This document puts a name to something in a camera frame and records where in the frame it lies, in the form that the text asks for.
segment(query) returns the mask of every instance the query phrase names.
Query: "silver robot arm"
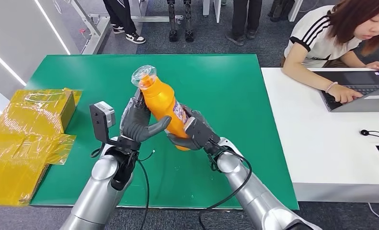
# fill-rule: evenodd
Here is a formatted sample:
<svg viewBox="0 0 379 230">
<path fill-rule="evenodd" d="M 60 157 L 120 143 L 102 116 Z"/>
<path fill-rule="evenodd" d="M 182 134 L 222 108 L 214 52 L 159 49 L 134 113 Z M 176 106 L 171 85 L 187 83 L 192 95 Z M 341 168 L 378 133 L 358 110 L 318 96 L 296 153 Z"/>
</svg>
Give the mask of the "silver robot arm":
<svg viewBox="0 0 379 230">
<path fill-rule="evenodd" d="M 110 145 L 106 145 L 103 153 L 109 147 Z M 72 208 L 71 214 L 60 228 L 61 230 L 104 229 L 133 178 L 132 173 L 122 190 L 114 189 L 111 181 L 118 168 L 119 163 L 113 155 L 102 154 L 100 156 L 92 168 L 91 177 Z"/>
<path fill-rule="evenodd" d="M 212 169 L 222 172 L 232 191 L 236 191 L 244 184 L 250 172 L 236 156 L 243 155 L 228 139 L 216 135 L 198 111 L 188 111 L 188 108 L 185 110 L 192 115 L 185 124 L 190 141 L 170 138 L 171 141 L 192 149 L 203 148 L 212 163 Z M 321 230 L 285 207 L 253 172 L 235 196 L 257 230 L 293 230 L 299 227 Z"/>
<path fill-rule="evenodd" d="M 133 179 L 141 142 L 162 132 L 171 121 L 166 116 L 149 126 L 151 113 L 137 90 L 123 112 L 120 136 L 109 139 L 108 128 L 115 124 L 114 109 L 105 102 L 89 108 L 95 137 L 102 142 L 98 149 L 101 155 L 61 230 L 104 229 Z"/>
<path fill-rule="evenodd" d="M 220 138 L 218 144 L 242 156 L 228 139 Z M 229 152 L 219 155 L 217 165 L 226 176 L 233 191 L 243 184 L 249 173 L 249 169 L 243 165 L 242 161 Z M 236 194 L 236 198 L 254 228 L 258 230 L 290 230 L 299 225 L 305 225 L 306 229 L 321 230 L 285 207 L 254 173 Z"/>
</svg>

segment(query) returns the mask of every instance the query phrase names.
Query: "green tabletop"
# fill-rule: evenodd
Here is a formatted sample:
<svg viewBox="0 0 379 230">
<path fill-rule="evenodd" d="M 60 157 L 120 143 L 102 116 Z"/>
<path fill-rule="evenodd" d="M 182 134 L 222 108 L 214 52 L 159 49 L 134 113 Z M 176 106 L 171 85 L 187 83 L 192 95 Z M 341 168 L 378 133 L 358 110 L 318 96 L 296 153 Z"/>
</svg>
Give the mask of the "green tabletop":
<svg viewBox="0 0 379 230">
<path fill-rule="evenodd" d="M 89 105 L 105 101 L 116 112 L 109 136 L 117 136 L 119 119 L 136 87 L 131 74 L 153 65 L 161 81 L 175 90 L 183 104 L 201 111 L 214 131 L 231 140 L 250 161 L 254 173 L 290 209 L 298 209 L 287 164 L 256 55 L 74 55 L 47 56 L 27 89 L 83 90 L 66 130 L 76 135 L 65 165 L 52 165 L 31 205 L 72 205 L 84 188 L 96 159 L 89 155 L 100 146 L 93 134 Z M 140 158 L 149 175 L 151 207 L 210 206 L 231 193 L 223 174 L 213 172 L 206 154 L 180 151 L 160 133 L 142 143 Z M 121 206 L 146 203 L 145 177 L 140 167 L 124 194 Z M 221 205 L 239 208 L 235 198 Z"/>
</svg>

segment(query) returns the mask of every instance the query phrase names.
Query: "floor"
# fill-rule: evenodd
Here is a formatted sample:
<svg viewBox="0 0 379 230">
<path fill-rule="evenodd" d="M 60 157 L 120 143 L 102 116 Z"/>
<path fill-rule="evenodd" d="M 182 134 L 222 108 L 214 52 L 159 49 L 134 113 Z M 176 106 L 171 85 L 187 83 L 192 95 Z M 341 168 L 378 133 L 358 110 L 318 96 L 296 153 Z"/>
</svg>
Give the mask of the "floor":
<svg viewBox="0 0 379 230">
<path fill-rule="evenodd" d="M 87 13 L 105 13 L 101 0 L 79 0 Z M 232 0 L 222 7 L 220 23 L 216 24 L 213 4 L 210 6 L 209 17 L 201 13 L 201 0 L 193 0 L 193 28 L 195 41 L 187 43 L 184 40 L 184 23 L 178 26 L 180 40 L 176 43 L 168 41 L 168 23 L 137 23 L 139 33 L 147 43 L 135 45 L 128 42 L 123 34 L 114 35 L 108 32 L 101 48 L 103 54 L 176 54 L 176 53 L 256 53 L 262 67 L 277 67 L 284 47 L 295 23 L 282 21 L 272 23 L 266 14 L 271 0 L 263 1 L 263 12 L 260 20 L 258 36 L 248 41 L 243 47 L 234 46 L 224 38 L 224 33 L 230 29 Z M 316 7 L 335 4 L 338 0 L 319 0 Z M 82 49 L 86 39 L 80 29 L 86 29 L 76 12 L 64 1 L 58 1 L 62 8 L 63 19 L 78 49 Z M 315 5 L 316 1 L 304 1 L 301 11 L 306 11 Z M 167 16 L 167 5 L 164 0 L 146 0 L 147 16 Z M 176 14 L 183 14 L 183 1 L 176 1 Z M 299 13 L 297 21 L 304 15 Z M 366 62 L 379 60 L 379 51 L 365 57 Z M 300 210 L 296 211 L 308 221 L 324 230 L 379 230 L 379 218 L 371 213 L 368 204 L 363 203 L 321 203 L 300 202 Z M 373 204 L 373 209 L 379 213 L 379 204 Z M 54 230 L 58 229 L 70 213 L 70 208 L 46 207 L 0 207 L 0 230 Z M 127 230 L 137 229 L 143 210 L 117 209 L 106 229 Z M 208 229 L 220 230 L 251 230 L 252 227 L 242 211 L 213 212 L 203 217 Z M 171 211 L 152 209 L 144 227 L 146 230 L 198 230 L 197 211 Z"/>
</svg>

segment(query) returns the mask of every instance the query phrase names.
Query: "white t-shirt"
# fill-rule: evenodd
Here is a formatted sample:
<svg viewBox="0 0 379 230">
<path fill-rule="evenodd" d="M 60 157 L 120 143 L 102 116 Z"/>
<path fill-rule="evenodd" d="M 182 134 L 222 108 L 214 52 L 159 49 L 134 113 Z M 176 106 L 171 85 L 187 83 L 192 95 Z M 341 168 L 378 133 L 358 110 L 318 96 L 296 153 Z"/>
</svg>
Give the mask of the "white t-shirt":
<svg viewBox="0 0 379 230">
<path fill-rule="evenodd" d="M 292 45 L 296 42 L 303 45 L 308 54 L 303 61 L 307 68 L 321 68 L 328 60 L 340 58 L 345 53 L 358 47 L 361 40 L 354 37 L 342 46 L 335 45 L 335 37 L 330 38 L 328 32 L 332 28 L 329 17 L 334 6 L 323 6 L 307 13 L 295 25 L 284 51 L 287 57 Z"/>
</svg>

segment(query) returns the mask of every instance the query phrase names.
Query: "laptop keyboard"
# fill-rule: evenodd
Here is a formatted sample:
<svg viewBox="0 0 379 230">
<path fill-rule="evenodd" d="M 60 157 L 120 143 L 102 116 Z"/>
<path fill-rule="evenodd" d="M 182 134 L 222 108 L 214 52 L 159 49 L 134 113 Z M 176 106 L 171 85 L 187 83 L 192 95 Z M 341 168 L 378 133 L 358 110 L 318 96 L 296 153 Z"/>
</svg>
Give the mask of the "laptop keyboard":
<svg viewBox="0 0 379 230">
<path fill-rule="evenodd" d="M 364 85 L 359 85 L 359 86 L 357 86 L 357 85 L 345 85 L 345 87 L 347 87 L 349 89 L 352 89 L 354 91 L 357 91 L 357 92 L 361 93 L 362 95 L 369 94 L 369 93 L 374 92 L 374 91 L 376 91 L 376 90 L 379 89 L 379 85 L 370 85 L 370 86 L 364 86 Z M 330 95 L 328 93 L 324 93 L 324 95 L 325 95 L 327 103 L 333 104 L 332 107 L 337 108 L 337 107 L 339 107 L 339 106 L 342 105 L 341 103 L 336 102 L 334 100 L 334 97 L 332 95 Z"/>
</svg>

